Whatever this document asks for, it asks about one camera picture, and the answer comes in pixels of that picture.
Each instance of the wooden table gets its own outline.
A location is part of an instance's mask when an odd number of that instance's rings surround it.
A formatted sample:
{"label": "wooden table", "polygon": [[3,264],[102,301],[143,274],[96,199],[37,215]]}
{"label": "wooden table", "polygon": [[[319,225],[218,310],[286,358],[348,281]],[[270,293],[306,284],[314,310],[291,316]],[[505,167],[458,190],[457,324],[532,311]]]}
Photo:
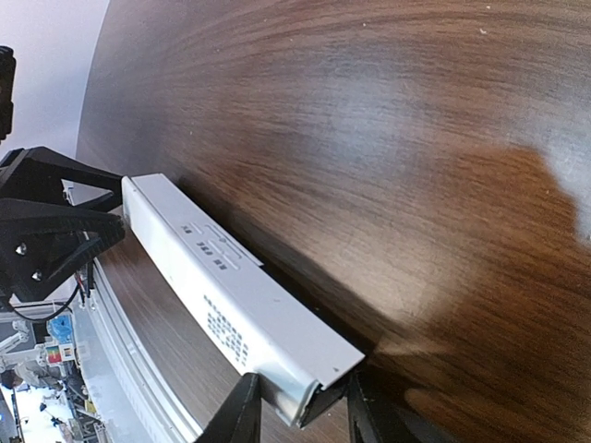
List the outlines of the wooden table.
{"label": "wooden table", "polygon": [[[78,157],[166,173],[460,439],[587,441],[590,50],[583,0],[112,0]],[[237,375],[132,235],[102,261],[207,423]]]}

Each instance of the bolt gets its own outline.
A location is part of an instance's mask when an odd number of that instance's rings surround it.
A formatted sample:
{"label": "bolt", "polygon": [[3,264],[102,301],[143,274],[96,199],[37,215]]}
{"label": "bolt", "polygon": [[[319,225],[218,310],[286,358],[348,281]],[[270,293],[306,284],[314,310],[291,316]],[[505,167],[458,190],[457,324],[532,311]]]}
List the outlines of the bolt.
{"label": "bolt", "polygon": [[27,255],[27,245],[24,243],[21,243],[20,245],[18,245],[16,252],[20,256],[26,256]]}

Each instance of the white wall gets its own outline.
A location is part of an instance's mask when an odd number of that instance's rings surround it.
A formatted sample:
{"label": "white wall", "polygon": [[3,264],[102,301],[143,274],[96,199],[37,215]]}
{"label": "white wall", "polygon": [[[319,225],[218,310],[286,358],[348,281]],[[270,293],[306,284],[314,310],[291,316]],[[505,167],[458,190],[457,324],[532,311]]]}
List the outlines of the white wall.
{"label": "white wall", "polygon": [[17,58],[7,150],[44,145],[73,156],[90,62],[108,0],[0,0],[0,45]]}

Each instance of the white rectangular device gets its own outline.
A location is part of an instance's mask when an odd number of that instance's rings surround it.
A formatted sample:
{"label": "white rectangular device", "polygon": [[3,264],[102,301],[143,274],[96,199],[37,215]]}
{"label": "white rectangular device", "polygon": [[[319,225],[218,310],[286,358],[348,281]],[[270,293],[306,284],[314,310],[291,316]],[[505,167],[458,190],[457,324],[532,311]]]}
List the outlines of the white rectangular device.
{"label": "white rectangular device", "polygon": [[164,175],[122,186],[124,217],[158,270],[236,371],[262,376],[287,424],[363,360]]}

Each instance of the black clamp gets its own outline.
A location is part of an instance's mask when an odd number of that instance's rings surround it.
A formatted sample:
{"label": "black clamp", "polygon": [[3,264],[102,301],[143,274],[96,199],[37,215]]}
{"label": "black clamp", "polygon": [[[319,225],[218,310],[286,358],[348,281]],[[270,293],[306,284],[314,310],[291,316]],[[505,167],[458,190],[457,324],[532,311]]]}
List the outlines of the black clamp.
{"label": "black clamp", "polygon": [[[378,368],[362,365],[344,378],[351,443],[455,441],[414,413],[404,401],[403,389],[400,397],[386,393],[376,377],[378,372]],[[195,443],[260,443],[261,382],[258,374],[243,375]]]}
{"label": "black clamp", "polygon": [[[47,148],[10,151],[0,161],[0,302],[44,300],[78,269],[121,241],[122,177]],[[72,206],[63,180],[106,194]]]}

